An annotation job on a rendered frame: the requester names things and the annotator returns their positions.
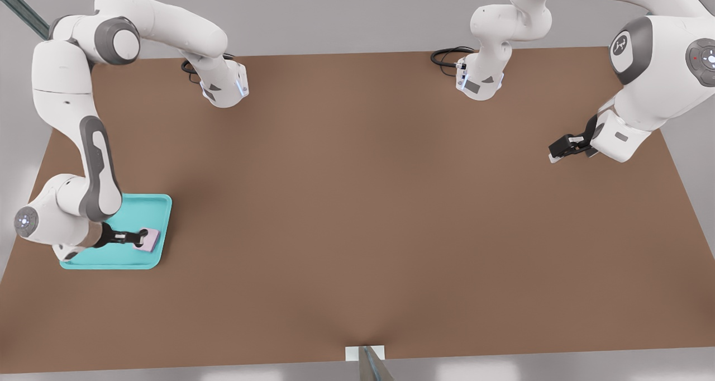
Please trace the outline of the pale lilac phone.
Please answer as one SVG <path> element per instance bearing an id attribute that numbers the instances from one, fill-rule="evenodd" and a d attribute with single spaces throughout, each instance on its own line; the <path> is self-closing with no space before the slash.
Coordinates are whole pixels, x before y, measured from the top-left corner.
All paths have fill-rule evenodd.
<path id="1" fill-rule="evenodd" d="M 154 246 L 158 243 L 160 232 L 153 228 L 141 228 L 140 232 L 140 242 L 134 243 L 133 248 L 138 251 L 152 252 Z"/>

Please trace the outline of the pale blue-green tray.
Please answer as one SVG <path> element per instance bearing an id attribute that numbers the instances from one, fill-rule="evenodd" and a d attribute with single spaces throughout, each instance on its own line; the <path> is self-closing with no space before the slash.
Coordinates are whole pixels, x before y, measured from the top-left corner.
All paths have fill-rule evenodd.
<path id="1" fill-rule="evenodd" d="M 166 229 L 172 200 L 166 194 L 124 194 L 120 210 L 107 222 L 116 231 L 138 232 L 141 228 L 156 229 L 158 240 L 153 251 L 137 250 L 132 244 L 107 244 L 99 249 L 87 249 L 59 265 L 69 270 L 146 270 L 159 263 L 163 255 Z"/>

